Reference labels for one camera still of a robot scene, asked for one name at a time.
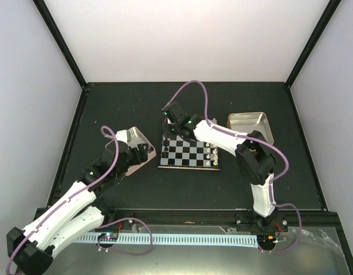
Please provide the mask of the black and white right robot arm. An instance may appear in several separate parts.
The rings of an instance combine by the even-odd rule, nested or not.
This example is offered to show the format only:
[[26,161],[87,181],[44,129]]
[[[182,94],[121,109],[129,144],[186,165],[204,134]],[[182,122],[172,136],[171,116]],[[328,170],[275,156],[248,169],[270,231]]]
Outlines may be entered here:
[[274,225],[276,214],[272,180],[276,161],[263,135],[233,132],[201,115],[188,115],[175,101],[162,109],[165,115],[163,133],[166,138],[210,143],[236,157],[242,177],[250,184],[253,195],[253,222],[266,231]]

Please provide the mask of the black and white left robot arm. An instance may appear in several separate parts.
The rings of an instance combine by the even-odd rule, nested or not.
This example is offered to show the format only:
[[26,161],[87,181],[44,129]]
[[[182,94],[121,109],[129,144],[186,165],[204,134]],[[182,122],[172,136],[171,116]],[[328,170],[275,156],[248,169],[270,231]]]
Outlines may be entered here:
[[22,274],[43,274],[75,239],[93,229],[111,228],[116,210],[103,194],[131,169],[141,168],[153,153],[148,143],[129,146],[120,141],[106,146],[54,205],[23,229],[14,227],[7,233],[9,263],[15,263]]

